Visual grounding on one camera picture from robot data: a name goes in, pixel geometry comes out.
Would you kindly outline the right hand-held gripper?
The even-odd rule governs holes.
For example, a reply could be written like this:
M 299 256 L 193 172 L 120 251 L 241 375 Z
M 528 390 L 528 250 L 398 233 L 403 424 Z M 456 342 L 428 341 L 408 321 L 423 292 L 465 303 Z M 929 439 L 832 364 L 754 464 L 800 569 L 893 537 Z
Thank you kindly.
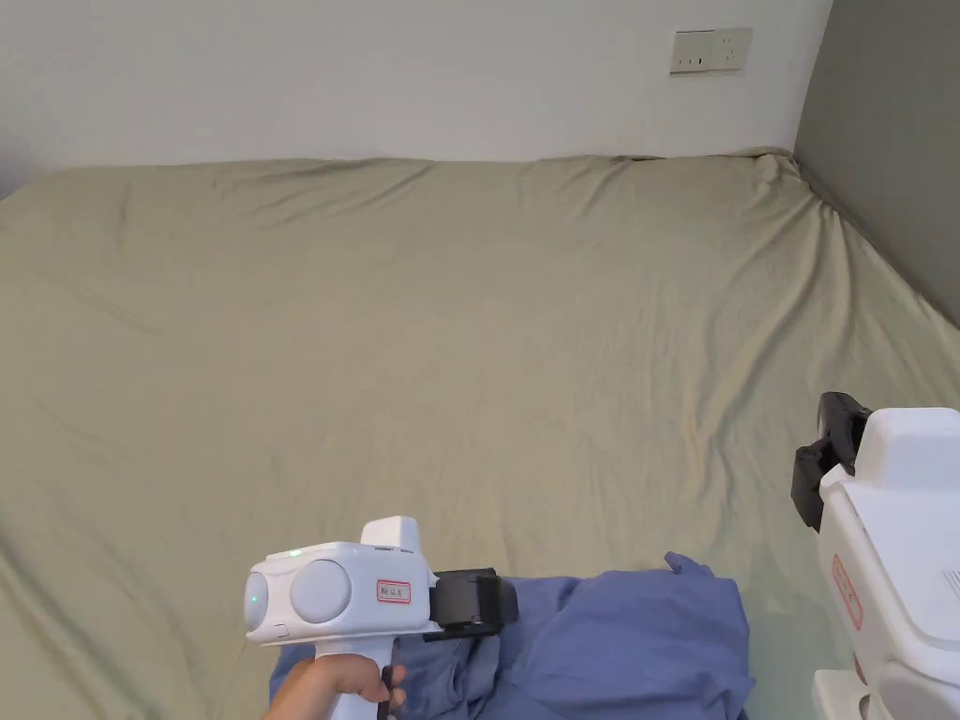
M 959 414 L 819 398 L 790 495 L 855 656 L 816 671 L 818 719 L 959 715 Z

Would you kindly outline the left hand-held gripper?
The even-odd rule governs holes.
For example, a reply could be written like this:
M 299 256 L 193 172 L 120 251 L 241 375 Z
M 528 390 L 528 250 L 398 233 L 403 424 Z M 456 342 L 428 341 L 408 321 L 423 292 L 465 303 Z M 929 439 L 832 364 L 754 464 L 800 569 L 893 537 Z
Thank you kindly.
M 406 668 L 405 702 L 392 710 L 360 697 L 337 699 L 329 719 L 426 719 L 428 688 L 398 647 L 463 641 L 469 647 L 518 621 L 518 595 L 493 568 L 432 571 L 412 517 L 368 522 L 358 542 L 327 542 L 267 556 L 247 577 L 247 639 L 263 646 L 310 648 L 313 659 L 365 656 L 391 686 L 391 670 Z

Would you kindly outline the person's left hand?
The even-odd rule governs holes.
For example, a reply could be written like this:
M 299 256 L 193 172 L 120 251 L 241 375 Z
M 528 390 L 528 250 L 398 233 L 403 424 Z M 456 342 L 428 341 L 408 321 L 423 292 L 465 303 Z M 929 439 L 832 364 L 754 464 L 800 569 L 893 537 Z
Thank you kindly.
M 399 685 L 406 668 L 391 670 L 391 686 L 381 669 L 356 654 L 333 654 L 296 664 L 279 687 L 264 719 L 329 719 L 337 699 L 355 696 L 374 706 L 399 708 L 406 693 Z

